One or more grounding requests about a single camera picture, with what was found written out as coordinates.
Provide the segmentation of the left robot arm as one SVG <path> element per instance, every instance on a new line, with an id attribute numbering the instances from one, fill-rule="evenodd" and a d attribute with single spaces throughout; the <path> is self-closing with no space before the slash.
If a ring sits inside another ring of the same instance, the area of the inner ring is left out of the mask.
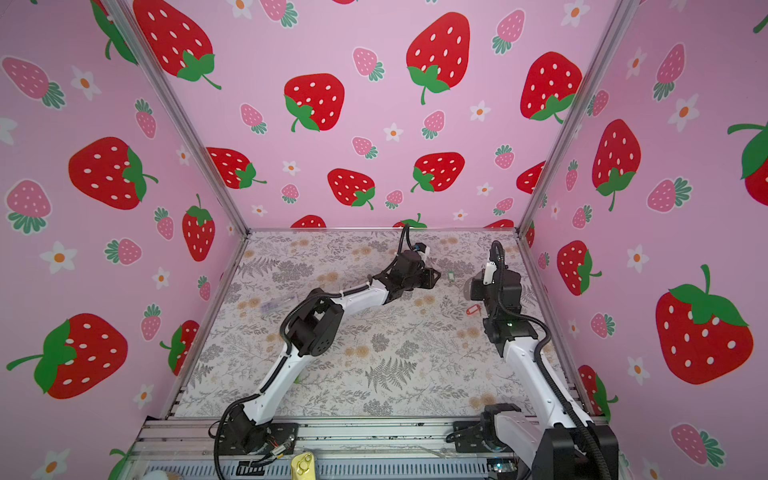
<path id="1" fill-rule="evenodd" d="M 269 443 L 277 407 L 304 367 L 332 346 L 344 316 L 387 305 L 415 289 L 434 288 L 441 273 L 427 265 L 429 248 L 412 243 L 410 230 L 409 225 L 401 227 L 393 260 L 364 284 L 338 293 L 315 288 L 286 315 L 279 328 L 284 346 L 269 373 L 253 394 L 225 408 L 216 431 L 209 434 L 217 478 L 225 477 L 223 453 L 235 449 L 249 454 Z"/>

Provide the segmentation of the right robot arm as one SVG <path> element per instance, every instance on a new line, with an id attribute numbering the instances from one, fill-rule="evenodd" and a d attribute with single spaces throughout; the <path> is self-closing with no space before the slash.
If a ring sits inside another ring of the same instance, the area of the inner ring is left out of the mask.
<path id="1" fill-rule="evenodd" d="M 459 452 L 472 446 L 510 451 L 519 479 L 619 478 L 615 434 L 596 423 L 554 373 L 543 354 L 553 335 L 543 321 L 523 314 L 521 276 L 507 266 L 500 241 L 492 242 L 488 262 L 471 282 L 470 296 L 482 302 L 484 332 L 517 375 L 535 416 L 526 417 L 512 403 L 490 405 L 476 423 L 455 423 L 447 443 Z"/>

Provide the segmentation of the metal key holder plate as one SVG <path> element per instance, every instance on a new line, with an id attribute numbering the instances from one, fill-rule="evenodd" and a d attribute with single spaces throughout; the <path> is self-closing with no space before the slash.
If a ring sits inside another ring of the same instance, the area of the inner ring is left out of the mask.
<path id="1" fill-rule="evenodd" d="M 468 279 L 464 283 L 464 285 L 462 287 L 462 293 L 464 295 L 464 298 L 466 300 L 468 300 L 468 301 L 473 299 L 473 297 L 472 297 L 472 283 L 473 283 L 473 281 L 471 279 Z"/>

